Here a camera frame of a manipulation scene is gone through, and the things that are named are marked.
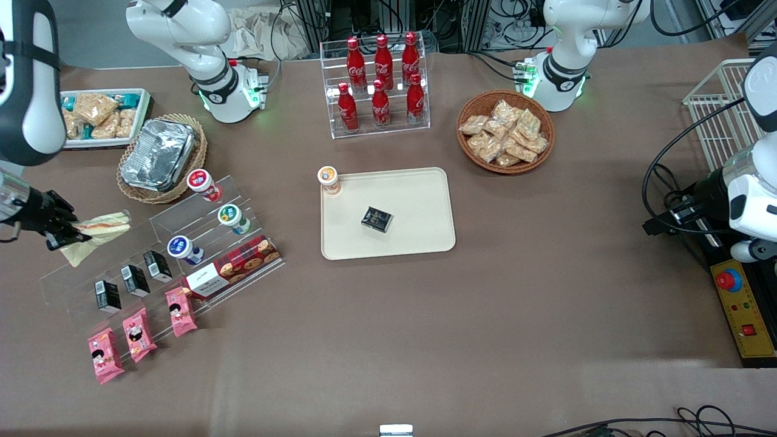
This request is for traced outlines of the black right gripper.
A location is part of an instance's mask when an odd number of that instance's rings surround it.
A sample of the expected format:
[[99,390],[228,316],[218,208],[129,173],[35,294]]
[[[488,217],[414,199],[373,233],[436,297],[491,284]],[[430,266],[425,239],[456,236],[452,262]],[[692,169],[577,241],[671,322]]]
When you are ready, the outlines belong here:
[[75,208],[56,191],[31,190],[27,201],[27,230],[46,233],[46,247],[57,251],[74,243],[86,242],[91,235],[76,226]]

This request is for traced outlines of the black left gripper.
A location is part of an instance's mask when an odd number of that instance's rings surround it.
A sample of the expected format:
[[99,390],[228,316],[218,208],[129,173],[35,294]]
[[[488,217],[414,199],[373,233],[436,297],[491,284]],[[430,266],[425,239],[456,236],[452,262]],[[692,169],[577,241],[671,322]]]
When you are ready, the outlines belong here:
[[647,235],[677,234],[689,220],[707,219],[710,231],[691,222],[692,234],[730,234],[729,197],[722,169],[710,172],[705,178],[686,188],[686,194],[669,194],[668,211],[643,223]]

